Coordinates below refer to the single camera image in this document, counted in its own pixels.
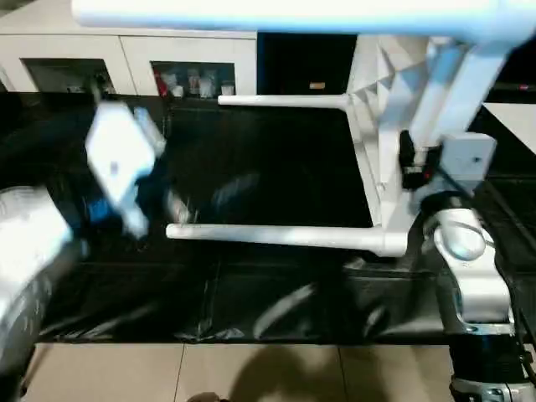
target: black cable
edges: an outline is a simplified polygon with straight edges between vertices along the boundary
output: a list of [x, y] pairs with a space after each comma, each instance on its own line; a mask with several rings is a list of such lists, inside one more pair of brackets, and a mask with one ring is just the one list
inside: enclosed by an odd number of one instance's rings
[[[452, 176], [447, 173], [441, 166], [437, 168], [437, 172], [456, 190], [459, 191], [464, 197], [472, 199], [473, 196], [471, 193], [469, 193], [465, 188], [463, 188]], [[497, 230], [492, 225], [492, 221], [487, 218], [486, 213], [484, 213], [481, 210], [477, 209], [477, 212], [482, 216], [484, 222], [486, 223], [487, 229], [490, 232], [490, 235], [493, 238], [493, 242], [496, 246], [496, 250], [498, 251], [498, 255], [495, 260], [495, 264], [497, 267], [497, 272], [499, 275], [504, 279], [504, 282], [506, 283], [506, 286], [508, 288], [508, 291], [510, 293], [510, 301], [512, 306], [512, 314], [513, 314], [513, 326], [514, 326], [514, 336], [517, 339], [518, 347], [519, 347], [519, 355], [521, 358], [521, 364], [523, 365], [523, 368], [525, 369], [525, 372], [527, 373], [528, 379], [533, 384], [534, 387], [536, 387], [536, 373], [534, 372], [532, 366], [530, 365], [531, 361], [527, 359], [527, 353], [528, 351], [524, 348], [524, 342], [523, 342], [523, 335], [520, 327], [520, 323], [523, 324], [523, 327], [525, 329], [525, 332], [528, 335], [528, 339], [530, 343], [532, 344], [534, 350], [536, 351], [536, 337], [534, 336], [534, 333], [530, 327], [530, 324], [528, 322], [527, 317], [525, 316], [525, 313], [523, 309], [521, 308], [521, 305], [518, 302], [518, 293], [517, 288], [515, 286], [515, 280], [512, 276], [507, 275], [506, 271], [503, 269], [503, 264], [501, 259], [506, 258], [507, 251], [504, 247], [502, 241], [500, 240], [500, 236], [497, 235]]]

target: black tablecloth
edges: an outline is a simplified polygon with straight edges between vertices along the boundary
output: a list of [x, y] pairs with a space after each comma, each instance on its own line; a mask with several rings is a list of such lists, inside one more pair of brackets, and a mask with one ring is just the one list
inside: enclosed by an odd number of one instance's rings
[[[199, 222], [368, 227], [363, 185], [340, 111], [218, 107], [122, 96], [168, 138], [173, 186]], [[90, 175], [84, 95], [0, 95], [0, 188]], [[497, 138], [476, 204], [499, 228], [521, 302], [536, 324], [536, 164], [485, 108], [473, 131]], [[434, 267], [419, 264], [421, 222], [405, 257], [356, 250], [168, 240], [152, 217], [134, 241], [116, 228], [60, 284], [43, 341], [441, 343]]]

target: blurry object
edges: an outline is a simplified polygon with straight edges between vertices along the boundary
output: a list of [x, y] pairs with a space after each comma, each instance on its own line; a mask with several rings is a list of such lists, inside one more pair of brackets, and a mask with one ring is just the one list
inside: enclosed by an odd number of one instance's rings
[[96, 83], [103, 94], [114, 94], [102, 59], [22, 59], [41, 92], [91, 93]]
[[151, 65], [160, 96], [207, 100], [235, 94], [232, 63], [152, 61]]
[[162, 73], [162, 81], [170, 91], [177, 86], [177, 76], [174, 73]]
[[165, 209], [170, 218], [176, 224], [188, 224], [195, 221], [195, 215], [192, 214], [188, 206], [172, 190], [167, 192]]
[[232, 96], [234, 94], [235, 86], [232, 83], [226, 81], [223, 85], [221, 85], [221, 95]]
[[199, 94], [199, 70], [188, 69], [188, 92], [191, 95]]
[[181, 85], [177, 85], [173, 88], [172, 93], [176, 98], [182, 98], [184, 96], [184, 88]]
[[199, 97], [201, 99], [214, 98], [214, 84], [210, 78], [203, 77], [199, 79]]
[[158, 94], [162, 97], [166, 96], [168, 94], [168, 87], [158, 71], [154, 72], [154, 79], [157, 82]]

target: white metal frame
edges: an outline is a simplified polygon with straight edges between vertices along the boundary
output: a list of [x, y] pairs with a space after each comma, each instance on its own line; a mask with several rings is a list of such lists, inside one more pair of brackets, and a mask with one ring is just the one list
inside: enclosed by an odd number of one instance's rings
[[169, 237], [356, 248], [405, 253], [418, 209], [400, 186], [399, 134], [410, 130], [423, 154], [446, 133], [464, 132], [493, 84], [507, 49], [485, 49], [443, 38], [359, 36], [347, 92], [341, 95], [220, 96], [220, 105], [339, 109], [348, 127], [373, 228], [171, 226]]
[[0, 65], [10, 90], [38, 92], [21, 59], [103, 59], [118, 94], [136, 90], [118, 37], [91, 35], [0, 35]]
[[405, 253], [418, 212], [400, 184], [399, 133], [410, 130], [415, 161], [423, 162], [443, 136], [464, 132], [509, 51], [536, 30], [536, 2], [528, 0], [332, 0], [314, 7], [305, 0], [73, 0], [73, 9], [79, 21], [95, 26], [360, 33], [344, 94], [220, 96], [219, 103], [344, 111], [374, 227], [169, 225], [167, 236], [392, 256]]
[[254, 39], [162, 38], [121, 36], [138, 95], [158, 95], [151, 61], [231, 63], [237, 95], [256, 94]]

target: white cabinet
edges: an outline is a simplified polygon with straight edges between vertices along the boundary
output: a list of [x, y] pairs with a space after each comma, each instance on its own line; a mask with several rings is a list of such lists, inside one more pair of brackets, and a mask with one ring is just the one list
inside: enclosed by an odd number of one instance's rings
[[0, 65], [10, 90], [78, 92], [98, 77], [116, 93], [136, 94], [116, 36], [0, 35]]
[[158, 95], [160, 79], [184, 96], [256, 94], [254, 39], [121, 36], [121, 42], [138, 95]]
[[[156, 71], [177, 81], [189, 74], [214, 96], [222, 87], [253, 95], [256, 33], [82, 27], [71, 0], [35, 0], [0, 17], [0, 66], [0, 81], [14, 91], [79, 92], [97, 80], [118, 94], [158, 95]], [[198, 91], [189, 86], [185, 95]]]

